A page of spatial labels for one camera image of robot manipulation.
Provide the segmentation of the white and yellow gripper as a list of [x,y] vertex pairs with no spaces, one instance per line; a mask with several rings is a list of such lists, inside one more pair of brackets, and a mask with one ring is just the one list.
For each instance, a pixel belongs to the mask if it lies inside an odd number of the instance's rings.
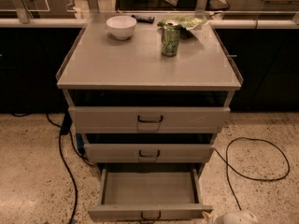
[[206,224],[259,224],[256,216],[250,211],[232,211],[213,217],[206,211],[202,212]]

